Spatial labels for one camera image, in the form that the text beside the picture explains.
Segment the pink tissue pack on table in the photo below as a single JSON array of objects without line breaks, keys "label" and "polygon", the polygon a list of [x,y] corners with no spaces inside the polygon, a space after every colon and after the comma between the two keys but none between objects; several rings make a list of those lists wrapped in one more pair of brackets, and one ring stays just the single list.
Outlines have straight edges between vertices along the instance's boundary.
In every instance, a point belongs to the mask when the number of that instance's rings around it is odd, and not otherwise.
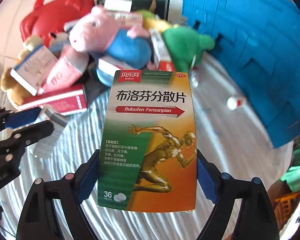
[{"label": "pink tissue pack on table", "polygon": [[38,95],[71,87],[85,72],[89,54],[77,52],[71,45],[63,47],[58,61],[38,88]]}]

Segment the magenta white medicine box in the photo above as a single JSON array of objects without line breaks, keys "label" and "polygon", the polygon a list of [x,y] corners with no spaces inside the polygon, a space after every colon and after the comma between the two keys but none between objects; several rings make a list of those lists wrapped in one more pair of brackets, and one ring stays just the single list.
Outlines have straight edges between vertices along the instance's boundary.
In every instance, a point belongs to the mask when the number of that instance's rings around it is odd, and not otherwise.
[{"label": "magenta white medicine box", "polygon": [[50,105],[62,115],[85,112],[88,108],[85,87],[80,83],[69,88],[32,96],[25,99],[21,106],[17,106],[17,110],[23,111],[45,105]]}]

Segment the red white medicine box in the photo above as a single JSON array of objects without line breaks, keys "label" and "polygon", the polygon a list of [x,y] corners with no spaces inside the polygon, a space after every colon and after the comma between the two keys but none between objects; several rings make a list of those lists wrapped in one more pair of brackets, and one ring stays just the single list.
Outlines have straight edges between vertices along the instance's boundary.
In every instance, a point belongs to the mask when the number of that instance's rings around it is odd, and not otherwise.
[{"label": "red white medicine box", "polygon": [[166,47],[166,44],[156,29],[149,29],[153,47],[153,59],[156,70],[164,72],[175,72],[175,67]]}]

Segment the red plastic toy bag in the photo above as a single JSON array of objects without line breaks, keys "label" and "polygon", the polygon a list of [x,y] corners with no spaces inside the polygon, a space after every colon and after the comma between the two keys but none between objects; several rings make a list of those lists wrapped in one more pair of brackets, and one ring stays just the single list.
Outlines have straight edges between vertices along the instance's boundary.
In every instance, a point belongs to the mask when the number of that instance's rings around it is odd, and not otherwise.
[{"label": "red plastic toy bag", "polygon": [[64,30],[64,24],[82,18],[95,5],[94,0],[36,0],[33,10],[20,24],[21,38],[25,41],[32,35],[39,36],[45,46],[49,45],[51,33]]}]

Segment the pink pig plush blue body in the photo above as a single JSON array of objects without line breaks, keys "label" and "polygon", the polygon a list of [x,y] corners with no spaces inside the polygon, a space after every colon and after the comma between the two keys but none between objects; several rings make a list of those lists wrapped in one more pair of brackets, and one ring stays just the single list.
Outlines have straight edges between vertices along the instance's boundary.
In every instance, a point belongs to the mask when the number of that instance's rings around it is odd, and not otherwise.
[{"label": "pink pig plush blue body", "polygon": [[69,41],[75,51],[88,53],[95,60],[96,75],[108,87],[116,71],[141,70],[151,63],[149,32],[142,24],[121,27],[103,6],[94,6],[77,21]]}]

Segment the blue plastic storage crate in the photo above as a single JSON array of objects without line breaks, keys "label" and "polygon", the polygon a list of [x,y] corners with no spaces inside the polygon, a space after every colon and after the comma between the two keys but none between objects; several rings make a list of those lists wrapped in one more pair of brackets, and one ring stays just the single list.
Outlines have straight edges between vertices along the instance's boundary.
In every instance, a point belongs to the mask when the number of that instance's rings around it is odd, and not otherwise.
[{"label": "blue plastic storage crate", "polygon": [[280,147],[300,136],[300,10],[291,0],[183,0],[183,16],[216,40],[211,54]]}]

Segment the green orange ibuprofen box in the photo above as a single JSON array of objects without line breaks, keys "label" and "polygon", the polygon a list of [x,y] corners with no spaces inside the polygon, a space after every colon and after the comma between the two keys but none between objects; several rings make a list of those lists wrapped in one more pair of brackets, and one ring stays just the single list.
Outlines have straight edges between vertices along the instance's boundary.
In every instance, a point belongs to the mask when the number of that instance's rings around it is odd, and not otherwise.
[{"label": "green orange ibuprofen box", "polygon": [[194,210],[196,143],[186,73],[118,70],[103,127],[98,205],[152,213]]}]

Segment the small clear vial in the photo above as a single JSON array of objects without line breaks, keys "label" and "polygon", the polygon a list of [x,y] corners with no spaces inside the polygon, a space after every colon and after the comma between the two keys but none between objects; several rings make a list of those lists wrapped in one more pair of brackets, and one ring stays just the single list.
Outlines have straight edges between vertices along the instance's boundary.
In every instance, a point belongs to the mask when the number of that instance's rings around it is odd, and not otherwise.
[{"label": "small clear vial", "polygon": [[190,83],[191,86],[196,88],[199,85],[199,71],[197,67],[194,67],[190,72],[189,72],[189,79],[190,79]]}]

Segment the white small bottle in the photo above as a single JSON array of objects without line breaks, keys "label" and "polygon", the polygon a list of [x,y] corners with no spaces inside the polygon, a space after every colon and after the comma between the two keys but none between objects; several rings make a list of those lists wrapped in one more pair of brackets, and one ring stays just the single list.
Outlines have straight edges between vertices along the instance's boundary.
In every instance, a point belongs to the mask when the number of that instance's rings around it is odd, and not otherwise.
[{"label": "white small bottle", "polygon": [[244,96],[231,96],[228,98],[226,105],[231,111],[243,107],[247,103],[247,98]]}]

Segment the dark green gift box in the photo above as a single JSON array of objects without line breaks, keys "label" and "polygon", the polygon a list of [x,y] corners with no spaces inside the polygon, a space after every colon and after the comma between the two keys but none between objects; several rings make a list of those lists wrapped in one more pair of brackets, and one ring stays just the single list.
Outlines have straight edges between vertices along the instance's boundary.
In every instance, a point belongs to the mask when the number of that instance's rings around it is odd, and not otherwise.
[{"label": "dark green gift box", "polygon": [[163,20],[168,20],[170,0],[96,0],[96,4],[113,12],[146,10]]}]

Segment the brown teddy bear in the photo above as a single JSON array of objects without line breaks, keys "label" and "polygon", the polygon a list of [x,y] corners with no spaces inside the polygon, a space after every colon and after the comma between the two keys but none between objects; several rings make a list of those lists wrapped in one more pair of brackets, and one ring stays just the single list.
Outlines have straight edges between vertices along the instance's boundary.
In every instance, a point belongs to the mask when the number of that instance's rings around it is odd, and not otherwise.
[{"label": "brown teddy bear", "polygon": [[[32,52],[43,40],[38,35],[31,35],[23,42],[23,49],[18,54],[16,64],[19,64],[25,57]],[[26,98],[31,97],[31,93],[27,91],[16,79],[11,76],[12,67],[7,68],[1,75],[0,88],[7,93],[8,100],[13,107],[18,108],[23,104]]]}]

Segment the blue white medicine box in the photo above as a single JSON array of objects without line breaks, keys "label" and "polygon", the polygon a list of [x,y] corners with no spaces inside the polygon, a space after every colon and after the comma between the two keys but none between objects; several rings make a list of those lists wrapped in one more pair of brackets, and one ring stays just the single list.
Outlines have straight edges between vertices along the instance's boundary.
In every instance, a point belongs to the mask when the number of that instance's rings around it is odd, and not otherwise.
[{"label": "blue white medicine box", "polygon": [[11,77],[35,96],[57,61],[57,57],[41,44],[12,68]]}]

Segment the green and yellow plush toy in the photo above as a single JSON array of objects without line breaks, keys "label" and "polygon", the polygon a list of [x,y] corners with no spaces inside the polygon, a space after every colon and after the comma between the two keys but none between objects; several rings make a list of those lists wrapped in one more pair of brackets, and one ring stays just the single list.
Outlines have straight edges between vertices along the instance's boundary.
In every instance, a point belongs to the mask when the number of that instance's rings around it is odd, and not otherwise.
[{"label": "green and yellow plush toy", "polygon": [[160,33],[178,72],[188,73],[200,63],[204,51],[215,47],[215,41],[209,35],[199,34],[188,26],[172,25],[148,10],[141,9],[136,13],[143,16],[145,29],[155,29]]}]

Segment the silver grey small box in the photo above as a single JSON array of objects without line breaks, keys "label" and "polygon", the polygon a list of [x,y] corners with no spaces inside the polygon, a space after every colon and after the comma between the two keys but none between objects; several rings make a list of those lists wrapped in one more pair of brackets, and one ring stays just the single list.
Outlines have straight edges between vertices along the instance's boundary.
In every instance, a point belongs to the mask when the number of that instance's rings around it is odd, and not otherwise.
[{"label": "silver grey small box", "polygon": [[35,157],[50,158],[58,139],[68,124],[66,117],[50,105],[45,105],[42,108],[34,123],[40,124],[45,121],[48,121],[51,125],[44,129],[48,135],[31,146],[30,152]]}]

